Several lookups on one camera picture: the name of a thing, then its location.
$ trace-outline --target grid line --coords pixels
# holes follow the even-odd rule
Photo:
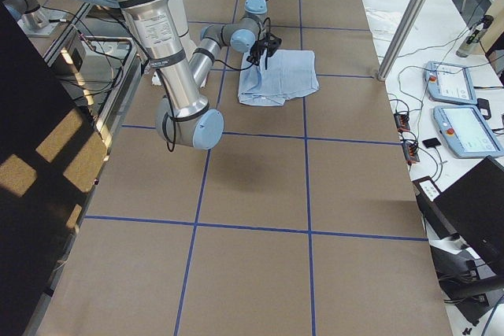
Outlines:
[[[188,20],[190,24],[214,24],[214,25],[225,25],[226,23],[220,21],[196,21],[196,20]],[[281,25],[281,24],[272,24],[271,28],[295,28],[298,29],[299,26],[294,25]],[[316,29],[322,31],[369,31],[369,29],[360,29],[360,28],[339,28],[339,27],[302,27],[303,29]]]
[[[143,126],[143,125],[130,125],[125,124],[122,127],[126,129],[145,129],[145,130],[156,130],[155,126]],[[263,137],[263,138],[284,138],[284,139],[299,139],[308,141],[323,141],[323,142],[345,142],[345,143],[364,143],[371,145],[386,145],[386,146],[400,146],[400,142],[385,142],[385,141],[367,141],[360,139],[344,139],[344,138],[323,138],[323,137],[308,137],[308,136],[297,136],[297,135],[274,135],[274,134],[253,134],[253,133],[239,133],[236,131],[224,131],[223,135],[237,135],[243,137]]]
[[[232,23],[235,22],[235,17],[236,17],[236,10],[238,8],[238,1],[235,1],[235,9],[233,11],[233,17],[232,17]],[[228,63],[228,57],[229,57],[229,48],[228,51],[226,52],[226,58],[224,59],[224,62]],[[219,94],[217,96],[217,105],[219,104],[220,98],[221,98],[221,92],[222,92],[222,87],[224,86],[224,78],[226,75],[226,66],[224,66],[224,69],[222,71],[222,77],[220,79],[220,88],[219,88]],[[178,336],[179,334],[179,329],[180,329],[180,321],[182,319],[182,311],[183,311],[183,301],[185,299],[185,293],[187,289],[187,283],[189,280],[189,271],[191,268],[191,261],[192,261],[192,255],[195,247],[195,241],[196,241],[196,234],[198,231],[198,221],[199,221],[199,214],[201,212],[202,208],[202,202],[203,202],[203,195],[205,193],[205,185],[206,185],[206,177],[208,175],[208,169],[209,169],[209,162],[210,162],[210,156],[212,154],[212,150],[209,150],[208,153],[206,154],[206,162],[205,162],[205,169],[203,171],[203,177],[202,177],[202,186],[201,190],[199,192],[199,198],[198,198],[198,207],[196,209],[196,216],[195,216],[195,223],[193,226],[192,230],[192,236],[191,236],[191,244],[189,246],[189,253],[187,255],[187,262],[186,262],[186,270],[184,272],[183,276],[183,284],[182,284],[182,291],[180,292],[180,299],[179,299],[179,308],[177,311],[176,315],[176,323],[175,323],[175,329],[173,331],[174,336]]]
[[[301,50],[302,43],[302,0],[299,1],[299,42]],[[309,152],[308,152],[308,122],[306,112],[306,97],[302,98],[302,119],[304,131],[305,145],[305,181],[306,181],[306,217],[308,224],[308,264],[309,264],[309,296],[310,296],[310,311],[312,320],[312,336],[317,336],[317,317],[315,312],[315,282],[313,274],[313,237],[312,237],[312,213],[311,213],[311,196],[309,190]]]
[[[338,232],[338,231],[319,231],[319,230],[299,230],[294,228],[281,228],[281,227],[262,227],[262,226],[247,226],[243,224],[225,224],[225,223],[206,223],[206,222],[187,222],[183,220],[159,220],[155,218],[135,218],[130,216],[100,216],[97,214],[90,214],[84,216],[86,220],[108,220],[113,222],[133,222],[133,223],[157,223],[157,224],[170,224],[173,226],[189,226],[206,227],[206,228],[224,228],[230,230],[247,230],[247,231],[267,231],[276,232],[281,234],[306,234],[332,236],[340,238],[365,238],[365,239],[384,239],[395,240],[403,242],[428,242],[427,238],[418,238],[414,236],[401,236],[401,235],[380,235],[380,234],[359,234],[355,232]]]

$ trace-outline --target small black device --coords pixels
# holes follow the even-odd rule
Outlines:
[[[478,98],[478,104],[476,106],[485,120],[491,119],[490,102],[486,98]]]
[[[424,146],[427,149],[431,149],[432,147],[441,146],[441,142],[437,138],[424,139],[422,141],[422,143],[424,143]]]

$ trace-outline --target computer monitor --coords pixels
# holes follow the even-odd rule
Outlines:
[[[504,167],[485,157],[434,202],[492,271],[504,275]]]

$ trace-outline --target white cloth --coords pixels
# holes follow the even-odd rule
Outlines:
[[[250,66],[243,55],[242,68]],[[258,106],[283,105],[285,100],[302,98],[318,90],[315,53],[311,50],[277,50],[265,54],[258,66],[240,72],[238,99],[242,104]]]

